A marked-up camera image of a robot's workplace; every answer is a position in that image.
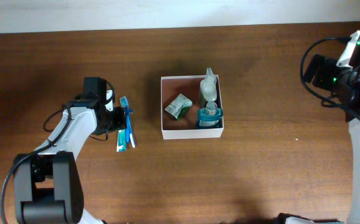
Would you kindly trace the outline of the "green white toothpaste tube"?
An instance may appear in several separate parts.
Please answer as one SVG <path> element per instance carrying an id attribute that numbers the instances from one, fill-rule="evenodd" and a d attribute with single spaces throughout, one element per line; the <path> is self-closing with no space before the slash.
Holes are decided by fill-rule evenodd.
<path id="1" fill-rule="evenodd" d="M 125 152 L 126 150 L 127 150 L 126 131 L 125 129 L 121 129 L 118 130 L 116 151 Z"/>

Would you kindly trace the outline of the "green white soap box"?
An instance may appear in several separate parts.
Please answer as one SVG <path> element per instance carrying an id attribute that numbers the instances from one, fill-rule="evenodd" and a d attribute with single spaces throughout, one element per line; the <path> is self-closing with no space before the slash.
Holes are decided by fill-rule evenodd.
<path id="1" fill-rule="evenodd" d="M 178 120 L 192 105 L 192 101 L 180 93 L 164 110 L 174 120 Z"/>

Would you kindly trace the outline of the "blue mouthwash bottle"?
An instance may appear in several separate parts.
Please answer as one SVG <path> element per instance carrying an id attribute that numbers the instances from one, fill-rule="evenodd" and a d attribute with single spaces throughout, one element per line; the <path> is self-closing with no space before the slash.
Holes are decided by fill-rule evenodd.
<path id="1" fill-rule="evenodd" d="M 223 118 L 223 110 L 215 102 L 208 102 L 205 108 L 198 111 L 197 129 L 219 128 L 220 121 Z"/>

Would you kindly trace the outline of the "clear green-label sanitizer bottle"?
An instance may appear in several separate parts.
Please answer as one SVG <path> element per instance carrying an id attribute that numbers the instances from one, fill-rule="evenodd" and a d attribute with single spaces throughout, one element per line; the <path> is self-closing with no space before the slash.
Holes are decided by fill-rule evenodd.
<path id="1" fill-rule="evenodd" d="M 205 78 L 200 82 L 199 104 L 204 108 L 209 102 L 215 102 L 217 99 L 217 77 L 211 68 L 206 69 Z"/>

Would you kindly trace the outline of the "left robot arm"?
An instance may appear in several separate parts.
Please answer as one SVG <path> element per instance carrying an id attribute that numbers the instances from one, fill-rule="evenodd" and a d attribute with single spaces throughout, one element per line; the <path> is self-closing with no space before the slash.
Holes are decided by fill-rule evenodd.
<path id="1" fill-rule="evenodd" d="M 83 92 L 63 105 L 50 136 L 33 152 L 19 154 L 8 173 L 14 178 L 18 223 L 101 223 L 84 207 L 76 158 L 88 138 L 126 126 L 115 91 L 100 77 L 84 79 Z"/>

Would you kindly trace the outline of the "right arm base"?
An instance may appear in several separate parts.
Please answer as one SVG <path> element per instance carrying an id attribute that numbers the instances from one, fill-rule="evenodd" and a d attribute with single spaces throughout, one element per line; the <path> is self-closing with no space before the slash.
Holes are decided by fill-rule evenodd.
<path id="1" fill-rule="evenodd" d="M 337 219 L 313 220 L 289 213 L 279 213 L 272 221 L 273 224 L 344 224 Z"/>

